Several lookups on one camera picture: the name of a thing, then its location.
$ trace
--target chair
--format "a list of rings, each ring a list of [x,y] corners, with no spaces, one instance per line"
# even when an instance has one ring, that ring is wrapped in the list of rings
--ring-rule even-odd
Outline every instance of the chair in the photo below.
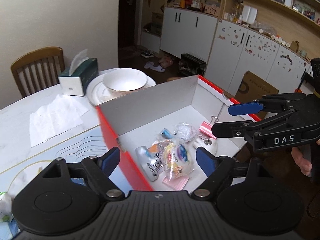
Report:
[[[59,84],[58,74],[64,70],[63,52],[59,47],[37,49],[11,65],[12,75],[23,98]]]

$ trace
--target stack of plates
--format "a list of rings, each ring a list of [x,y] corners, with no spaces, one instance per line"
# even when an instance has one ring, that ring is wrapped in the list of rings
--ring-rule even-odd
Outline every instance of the stack of plates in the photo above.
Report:
[[[95,79],[93,79],[90,82],[90,84],[87,87],[86,96],[89,99],[90,103],[93,104],[94,106],[98,106],[104,102],[107,102],[107,101],[112,100],[114,98],[117,98],[119,96],[128,94],[128,91],[123,91],[123,92],[119,91],[118,93],[114,93],[114,91],[108,89],[104,85],[103,78],[106,74],[110,73],[111,71],[104,73],[100,76],[97,76]],[[140,89],[152,87],[155,85],[156,85],[155,81],[152,78],[147,76],[146,84]]]

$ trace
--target blue gripper pad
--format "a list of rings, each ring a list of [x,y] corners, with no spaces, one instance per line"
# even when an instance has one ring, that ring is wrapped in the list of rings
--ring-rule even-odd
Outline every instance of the blue gripper pad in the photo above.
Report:
[[[218,166],[218,158],[213,156],[203,147],[197,149],[196,161],[207,177],[209,177]]]
[[[229,114],[232,116],[243,114],[257,114],[263,110],[263,105],[258,102],[231,105],[228,108]]]
[[[102,172],[109,177],[120,162],[120,150],[118,147],[113,147],[107,153],[102,155],[98,160],[98,166]]]

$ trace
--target red and white box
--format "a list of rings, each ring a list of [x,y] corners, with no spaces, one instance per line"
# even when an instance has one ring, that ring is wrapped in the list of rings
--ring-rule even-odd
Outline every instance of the red and white box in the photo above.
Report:
[[[169,191],[162,181],[164,172],[155,181],[149,181],[135,154],[140,146],[150,147],[163,129],[174,131],[174,125],[186,122],[199,129],[203,121],[210,123],[211,116],[219,122],[260,119],[253,114],[231,116],[228,107],[238,102],[223,96],[223,91],[202,76],[191,76],[156,85],[125,95],[97,106],[101,130],[109,149],[120,148],[119,167],[134,190]],[[233,157],[245,145],[243,138],[217,138],[216,156]],[[192,192],[207,176],[196,163],[196,149],[192,142],[188,150],[195,170],[184,190]]]

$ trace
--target beige wall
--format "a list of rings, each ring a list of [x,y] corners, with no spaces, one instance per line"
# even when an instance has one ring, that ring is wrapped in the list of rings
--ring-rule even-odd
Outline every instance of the beige wall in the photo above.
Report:
[[[82,49],[99,70],[118,67],[119,0],[0,0],[0,109],[21,99],[10,71],[17,58],[62,47],[66,66]]]

